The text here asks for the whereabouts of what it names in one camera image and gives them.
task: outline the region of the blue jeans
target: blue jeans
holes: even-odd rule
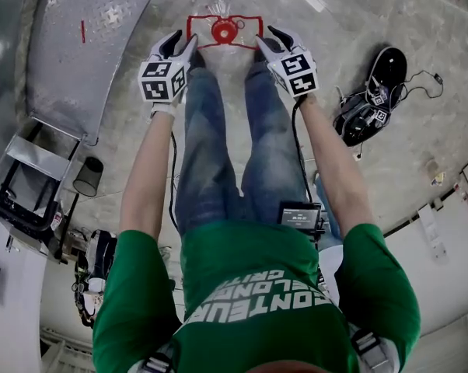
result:
[[[284,200],[306,201],[291,119],[265,63],[255,63],[245,80],[252,139],[239,195],[227,153],[220,88],[207,69],[190,73],[186,99],[186,148],[176,197],[181,236],[221,220],[276,224]]]

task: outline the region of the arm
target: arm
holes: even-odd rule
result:
[[[421,318],[407,275],[375,225],[364,179],[348,147],[319,108],[316,97],[300,107],[327,199],[343,243],[335,274],[340,309],[348,322],[393,342],[396,371],[405,365],[419,336]]]
[[[327,199],[344,238],[358,224],[373,223],[367,187],[357,162],[309,94],[300,106]]]
[[[120,232],[134,229],[158,239],[173,117],[156,112],[135,158],[120,211]]]
[[[180,327],[156,243],[172,124],[169,114],[155,114],[124,191],[121,234],[104,303],[94,324],[93,360],[98,371],[128,371],[169,341]]]

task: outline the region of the concrete floor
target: concrete floor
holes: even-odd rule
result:
[[[152,0],[141,18],[110,91],[99,144],[82,151],[72,173],[76,175],[86,155],[97,156],[105,165],[97,197],[81,198],[75,210],[73,222],[79,228],[117,231],[122,191],[148,126],[149,106],[142,102],[136,82],[139,65],[160,37],[185,29],[187,16],[201,12],[211,1]],[[335,86],[346,93],[363,84],[371,53],[378,45],[392,44],[405,53],[408,77],[422,69],[439,73],[445,82],[442,97],[430,100],[421,90],[413,92],[395,111],[387,129],[364,143],[359,164],[383,230],[452,187],[468,163],[468,0],[227,1],[232,14],[261,15],[266,25],[287,27],[300,34],[316,60],[317,94],[329,117],[334,117],[338,104]],[[231,54],[221,57],[222,53]],[[229,153],[239,178],[250,156],[242,86],[251,54],[227,49],[209,50],[205,55],[221,84]],[[433,94],[438,92],[437,84],[427,76],[419,76],[414,84],[424,85]],[[292,101],[283,92],[281,95],[290,108]],[[298,129],[303,154],[311,159],[300,119]],[[178,173],[184,149],[182,111],[174,132],[179,145]],[[424,169],[432,158],[447,174],[441,187],[430,187]],[[307,172],[314,169],[315,163],[310,162]],[[71,198],[68,192],[65,201]],[[172,276],[179,277],[180,240],[168,212],[160,242],[172,246],[169,268]]]

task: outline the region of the wire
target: wire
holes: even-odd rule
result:
[[[175,135],[173,135],[172,131],[172,146],[173,146],[173,160],[172,160],[172,176],[170,177],[170,204],[169,204],[169,214],[170,220],[172,220],[172,224],[177,231],[179,231],[179,227],[177,227],[177,222],[175,221],[175,217],[173,217],[173,190],[174,190],[174,179],[175,179],[175,164],[177,161],[177,143],[175,141]]]
[[[415,77],[419,76],[419,75],[422,75],[423,73],[427,74],[427,75],[430,75],[441,87],[442,87],[442,91],[437,95],[437,96],[432,96],[428,90],[419,85],[417,87],[413,87],[412,89],[408,89],[406,84],[412,82],[412,80],[414,80]],[[403,87],[402,90],[400,91],[400,98],[396,101],[395,103],[395,106],[391,107],[391,97],[396,89],[396,87]],[[411,92],[413,92],[414,90],[417,90],[417,89],[422,89],[424,90],[424,92],[426,93],[426,96],[428,96],[429,99],[435,99],[435,98],[438,98],[440,96],[442,96],[443,94],[443,91],[445,90],[445,87],[443,85],[443,79],[441,76],[439,75],[433,75],[432,73],[428,72],[428,71],[425,71],[424,69],[421,70],[420,72],[416,73],[415,75],[412,75],[410,77],[410,79],[406,80],[405,82],[403,83],[400,83],[399,85],[395,85],[393,87],[393,89],[391,90],[391,93],[389,94],[389,113],[391,113],[399,104],[400,102],[404,101],[405,99],[407,99],[407,97],[410,95]],[[401,96],[401,93],[402,91],[405,90],[405,96]]]
[[[312,194],[310,193],[310,188],[309,188],[309,181],[306,178],[306,171],[305,171],[305,166],[304,166],[305,163],[303,163],[302,149],[299,144],[298,133],[296,132],[296,111],[302,105],[302,102],[306,99],[306,97],[307,97],[306,94],[304,96],[300,96],[298,98],[298,101],[296,101],[295,105],[293,106],[293,112],[291,115],[291,125],[292,125],[292,130],[293,130],[293,136],[295,138],[296,153],[298,154],[299,166],[300,166],[300,169],[302,170],[303,183],[305,184],[306,193],[308,195],[309,201],[310,203],[313,203]]]

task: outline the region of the electronic device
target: electronic device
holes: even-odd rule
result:
[[[324,233],[320,222],[320,203],[281,202],[278,224],[286,225],[314,238]]]

